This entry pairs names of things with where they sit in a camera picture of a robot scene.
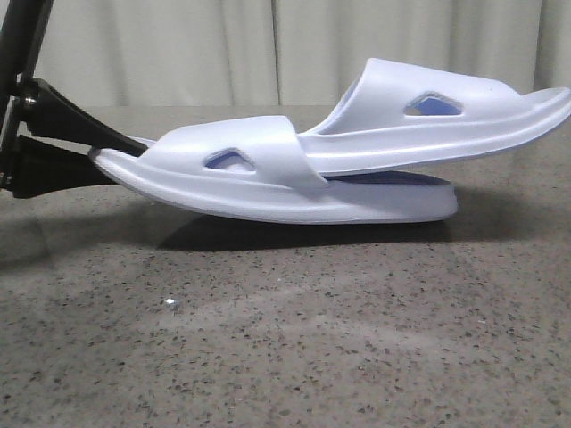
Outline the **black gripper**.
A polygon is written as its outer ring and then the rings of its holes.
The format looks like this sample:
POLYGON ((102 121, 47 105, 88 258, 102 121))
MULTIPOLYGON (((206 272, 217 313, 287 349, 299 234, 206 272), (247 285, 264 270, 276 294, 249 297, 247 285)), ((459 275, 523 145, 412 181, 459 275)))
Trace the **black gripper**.
POLYGON ((140 156, 147 146, 89 115, 43 79, 33 79, 53 8, 49 0, 11 0, 1 28, 1 187, 28 199, 95 185, 115 185, 84 154, 19 136, 29 88, 29 131, 140 156))

